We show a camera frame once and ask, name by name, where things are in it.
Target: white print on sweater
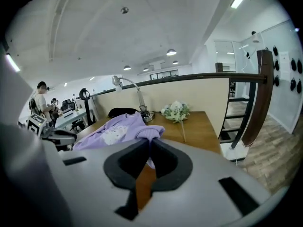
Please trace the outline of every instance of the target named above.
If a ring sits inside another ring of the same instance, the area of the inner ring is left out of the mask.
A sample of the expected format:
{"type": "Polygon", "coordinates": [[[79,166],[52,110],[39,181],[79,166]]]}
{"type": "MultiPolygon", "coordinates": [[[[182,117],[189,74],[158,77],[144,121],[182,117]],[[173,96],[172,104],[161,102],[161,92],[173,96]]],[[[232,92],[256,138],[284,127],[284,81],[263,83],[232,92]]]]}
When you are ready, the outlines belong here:
{"type": "Polygon", "coordinates": [[[107,145],[113,145],[126,134],[127,129],[128,129],[127,126],[122,126],[116,123],[114,126],[106,130],[101,135],[101,138],[104,140],[104,142],[107,145]]]}

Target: stair step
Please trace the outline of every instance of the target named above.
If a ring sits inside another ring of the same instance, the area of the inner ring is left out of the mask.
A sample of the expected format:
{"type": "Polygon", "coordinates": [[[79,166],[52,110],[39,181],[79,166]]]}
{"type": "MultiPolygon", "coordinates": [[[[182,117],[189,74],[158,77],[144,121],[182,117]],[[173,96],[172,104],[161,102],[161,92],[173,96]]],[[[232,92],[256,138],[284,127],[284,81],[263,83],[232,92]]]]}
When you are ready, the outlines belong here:
{"type": "Polygon", "coordinates": [[[227,115],[225,119],[237,119],[237,118],[243,118],[246,114],[232,114],[232,115],[227,115]]]}
{"type": "Polygon", "coordinates": [[[232,143],[232,142],[233,142],[233,139],[230,139],[230,140],[222,140],[222,141],[220,141],[220,144],[232,143]]]}
{"type": "Polygon", "coordinates": [[[249,98],[244,98],[244,97],[230,97],[228,101],[230,102],[248,102],[250,99],[249,98]]]}
{"type": "Polygon", "coordinates": [[[241,128],[228,128],[228,129],[223,129],[221,132],[225,132],[225,133],[228,133],[228,132],[235,132],[235,131],[239,131],[241,128]]]}

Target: flower bouquet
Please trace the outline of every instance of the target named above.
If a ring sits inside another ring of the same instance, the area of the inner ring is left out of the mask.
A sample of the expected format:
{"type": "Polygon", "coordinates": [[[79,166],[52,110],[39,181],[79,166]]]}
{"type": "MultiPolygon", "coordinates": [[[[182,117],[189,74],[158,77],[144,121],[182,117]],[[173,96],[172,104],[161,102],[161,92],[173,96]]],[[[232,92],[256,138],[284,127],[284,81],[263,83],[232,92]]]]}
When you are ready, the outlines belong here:
{"type": "Polygon", "coordinates": [[[166,105],[161,110],[161,114],[168,120],[172,120],[174,123],[179,122],[181,124],[184,142],[186,142],[183,120],[187,119],[187,116],[189,116],[188,105],[186,103],[175,101],[170,105],[166,105]]]}

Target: desk lamp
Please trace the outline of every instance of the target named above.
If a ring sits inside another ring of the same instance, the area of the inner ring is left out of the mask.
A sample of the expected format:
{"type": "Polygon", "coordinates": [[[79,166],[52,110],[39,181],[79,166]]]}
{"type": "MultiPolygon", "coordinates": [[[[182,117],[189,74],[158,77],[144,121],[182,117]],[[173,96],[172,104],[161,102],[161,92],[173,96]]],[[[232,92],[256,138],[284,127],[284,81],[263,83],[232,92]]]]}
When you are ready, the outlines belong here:
{"type": "Polygon", "coordinates": [[[126,81],[129,81],[130,83],[134,84],[134,86],[137,88],[137,93],[138,93],[138,97],[139,97],[139,103],[140,103],[140,113],[141,113],[141,116],[144,120],[144,122],[149,122],[151,120],[153,120],[154,118],[154,112],[152,111],[148,111],[147,110],[147,107],[145,105],[145,102],[143,100],[143,96],[142,96],[142,93],[140,91],[140,88],[137,86],[137,84],[135,84],[133,81],[131,81],[130,79],[127,79],[127,78],[119,78],[117,76],[113,76],[112,77],[112,81],[113,81],[113,85],[115,85],[116,87],[116,91],[117,92],[121,92],[122,91],[122,88],[120,86],[120,80],[123,79],[123,80],[126,80],[126,81]]]}

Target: wooden desk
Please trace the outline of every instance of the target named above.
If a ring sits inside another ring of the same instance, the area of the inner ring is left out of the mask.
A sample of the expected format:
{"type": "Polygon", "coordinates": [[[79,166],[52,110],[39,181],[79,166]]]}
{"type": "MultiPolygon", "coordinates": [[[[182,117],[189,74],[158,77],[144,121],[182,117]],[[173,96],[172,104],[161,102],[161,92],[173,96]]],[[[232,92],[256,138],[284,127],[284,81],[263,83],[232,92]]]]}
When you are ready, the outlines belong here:
{"type": "MultiPolygon", "coordinates": [[[[95,124],[87,127],[77,135],[77,140],[82,139],[88,134],[100,128],[109,121],[110,118],[99,120],[95,124]]],[[[190,112],[190,116],[184,121],[184,131],[186,142],[184,142],[182,128],[180,123],[173,123],[165,119],[160,113],[155,114],[155,118],[148,122],[147,125],[162,125],[165,132],[162,136],[164,139],[174,140],[187,145],[213,151],[221,154],[220,143],[214,132],[205,112],[190,112]]],[[[151,186],[156,180],[156,172],[148,165],[145,165],[139,177],[137,178],[136,191],[138,208],[141,210],[151,198],[151,186]]]]}

